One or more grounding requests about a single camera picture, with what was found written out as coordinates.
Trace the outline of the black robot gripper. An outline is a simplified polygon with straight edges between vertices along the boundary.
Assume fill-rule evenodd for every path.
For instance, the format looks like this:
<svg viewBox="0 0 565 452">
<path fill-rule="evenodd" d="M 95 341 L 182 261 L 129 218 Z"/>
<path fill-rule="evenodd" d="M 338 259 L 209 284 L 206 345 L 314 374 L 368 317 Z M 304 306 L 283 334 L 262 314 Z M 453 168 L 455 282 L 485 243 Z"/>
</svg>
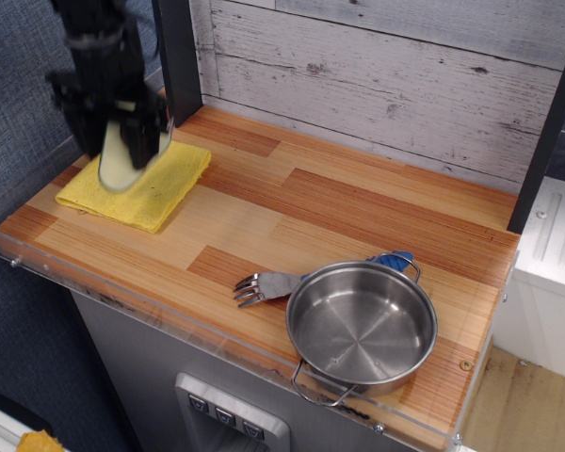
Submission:
<svg viewBox="0 0 565 452">
<path fill-rule="evenodd" d="M 143 170 L 159 152 L 170 122 L 166 100 L 144 81 L 136 35 L 68 35 L 72 71 L 51 71 L 46 80 L 78 147 L 90 158 L 102 152 L 109 121 L 121 125 L 132 166 Z"/>
</svg>

